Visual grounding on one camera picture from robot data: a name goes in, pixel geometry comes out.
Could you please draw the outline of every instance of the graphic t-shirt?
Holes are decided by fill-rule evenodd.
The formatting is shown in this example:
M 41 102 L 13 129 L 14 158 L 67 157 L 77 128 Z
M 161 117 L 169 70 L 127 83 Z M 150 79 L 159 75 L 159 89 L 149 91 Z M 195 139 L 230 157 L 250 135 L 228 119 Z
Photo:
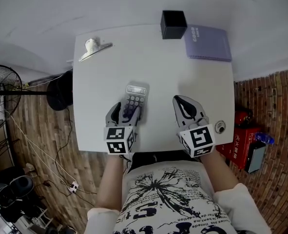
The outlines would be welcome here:
M 121 212 L 91 209 L 85 233 L 271 233 L 243 184 L 214 193 L 198 162 L 166 161 L 132 170 L 123 179 L 123 202 Z

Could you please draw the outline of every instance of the black cube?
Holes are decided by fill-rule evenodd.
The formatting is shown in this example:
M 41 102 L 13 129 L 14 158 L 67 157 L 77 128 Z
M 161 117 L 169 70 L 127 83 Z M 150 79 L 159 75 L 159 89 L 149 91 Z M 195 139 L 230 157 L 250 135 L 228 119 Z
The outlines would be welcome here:
M 183 11 L 164 10 L 161 18 L 163 39 L 181 39 L 187 29 Z

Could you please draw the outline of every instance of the purple notebook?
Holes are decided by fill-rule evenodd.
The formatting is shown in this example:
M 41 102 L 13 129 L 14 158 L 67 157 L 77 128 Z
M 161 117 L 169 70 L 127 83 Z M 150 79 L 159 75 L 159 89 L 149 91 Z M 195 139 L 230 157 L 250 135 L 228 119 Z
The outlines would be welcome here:
M 188 25 L 184 38 L 189 58 L 231 61 L 225 30 Z

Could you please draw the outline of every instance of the white table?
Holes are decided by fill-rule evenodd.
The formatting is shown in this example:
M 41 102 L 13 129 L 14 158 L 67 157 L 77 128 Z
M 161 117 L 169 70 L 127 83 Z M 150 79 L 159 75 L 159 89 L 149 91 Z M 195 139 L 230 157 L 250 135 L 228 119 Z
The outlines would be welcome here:
M 113 47 L 78 62 L 84 43 L 100 37 Z M 234 89 L 231 63 L 189 59 L 184 38 L 163 40 L 160 25 L 127 26 L 94 31 L 76 38 L 73 74 L 74 114 L 78 147 L 106 152 L 103 141 L 105 116 L 124 96 L 130 81 L 150 86 L 147 120 L 138 125 L 139 139 L 133 152 L 181 150 L 176 136 L 172 98 L 188 96 L 200 102 L 215 125 L 226 123 L 216 144 L 232 142 Z

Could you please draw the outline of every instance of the brick wall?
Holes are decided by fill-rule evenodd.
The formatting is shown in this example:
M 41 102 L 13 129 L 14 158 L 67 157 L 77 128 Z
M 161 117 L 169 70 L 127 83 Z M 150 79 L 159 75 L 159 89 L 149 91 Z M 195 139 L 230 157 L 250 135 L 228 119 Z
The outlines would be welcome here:
M 230 167 L 244 183 L 273 233 L 288 226 L 288 71 L 265 78 L 236 82 L 236 103 L 253 110 L 254 119 L 275 138 L 269 145 L 262 169 L 247 174 Z

